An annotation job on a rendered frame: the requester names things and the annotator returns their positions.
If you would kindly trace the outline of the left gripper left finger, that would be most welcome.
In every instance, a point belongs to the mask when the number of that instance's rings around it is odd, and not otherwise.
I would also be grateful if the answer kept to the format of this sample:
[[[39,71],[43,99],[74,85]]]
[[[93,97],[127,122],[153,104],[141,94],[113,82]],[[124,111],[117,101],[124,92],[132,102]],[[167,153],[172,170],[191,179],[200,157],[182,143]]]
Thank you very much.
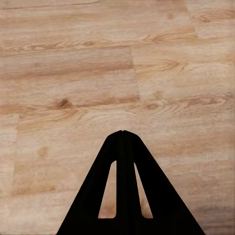
[[[116,217],[98,218],[114,161],[117,161]],[[130,235],[122,130],[106,138],[56,235]]]

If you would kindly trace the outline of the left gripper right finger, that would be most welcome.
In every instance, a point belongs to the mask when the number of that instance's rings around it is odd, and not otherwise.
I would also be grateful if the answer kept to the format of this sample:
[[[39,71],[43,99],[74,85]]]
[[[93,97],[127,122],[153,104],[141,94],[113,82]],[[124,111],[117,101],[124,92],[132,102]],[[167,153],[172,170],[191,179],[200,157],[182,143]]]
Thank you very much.
[[[205,235],[141,138],[123,131],[130,235]],[[141,213],[134,163],[153,218]]]

